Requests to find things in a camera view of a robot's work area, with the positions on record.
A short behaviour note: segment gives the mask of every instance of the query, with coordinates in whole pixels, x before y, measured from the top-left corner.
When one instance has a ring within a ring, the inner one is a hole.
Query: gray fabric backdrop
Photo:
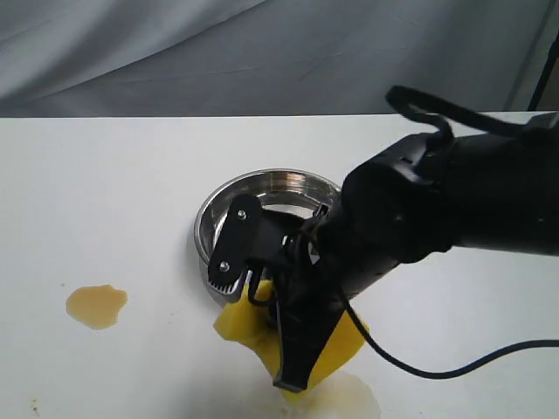
[[[556,0],[0,0],[0,115],[389,112],[394,84],[528,105]]]

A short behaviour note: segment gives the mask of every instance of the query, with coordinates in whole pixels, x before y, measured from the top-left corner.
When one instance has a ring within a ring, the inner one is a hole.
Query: brown liquid stain
[[[116,324],[127,301],[126,292],[111,285],[83,286],[66,300],[66,312],[92,329],[106,329]]]
[[[381,410],[370,387],[359,377],[338,371],[294,406],[296,419],[380,419]]]
[[[337,371],[296,404],[291,404],[274,389],[255,390],[250,397],[252,409],[233,417],[276,419],[381,419],[381,409],[370,387],[359,377]]]

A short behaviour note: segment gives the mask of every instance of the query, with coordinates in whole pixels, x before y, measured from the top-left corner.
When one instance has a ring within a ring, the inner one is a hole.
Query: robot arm
[[[348,300],[399,264],[453,246],[559,254],[557,114],[510,124],[399,86],[387,100],[406,118],[438,131],[407,136],[357,167],[339,202],[320,206],[307,220],[262,209],[255,196],[238,196],[212,254],[212,282],[227,286],[250,272],[249,300],[269,307],[280,336],[274,380],[280,388],[307,387],[344,310],[360,324]],[[441,115],[487,134],[455,138]],[[238,223],[238,207],[257,216]],[[236,261],[236,269],[220,271],[220,260]],[[271,273],[274,297],[263,302],[254,295],[264,270]]]

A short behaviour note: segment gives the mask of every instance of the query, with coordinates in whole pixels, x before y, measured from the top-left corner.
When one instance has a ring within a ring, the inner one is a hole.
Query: yellow cloth
[[[273,290],[271,281],[263,281],[256,293],[259,300],[266,300]],[[249,347],[262,360],[272,376],[280,369],[280,337],[277,330],[266,324],[268,309],[253,306],[245,292],[235,304],[227,305],[217,318],[214,328],[225,340],[233,340]],[[314,364],[306,391],[295,394],[283,390],[289,402],[297,402],[309,390],[349,361],[362,347],[364,339],[351,318],[344,312],[322,353]]]

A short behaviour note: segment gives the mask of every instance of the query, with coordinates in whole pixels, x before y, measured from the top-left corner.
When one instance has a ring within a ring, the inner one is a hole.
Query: white table
[[[341,183],[421,130],[390,115],[0,120],[0,416],[305,417],[280,409],[259,360],[212,329],[218,307],[200,282],[195,214],[235,175],[291,167]],[[355,306],[394,355],[443,370],[517,340],[559,337],[558,276],[559,258],[452,250],[399,267]],[[127,291],[128,303],[116,326],[93,331],[65,301],[102,284]],[[425,381],[364,347],[344,371],[370,386],[383,419],[559,411],[553,349]]]

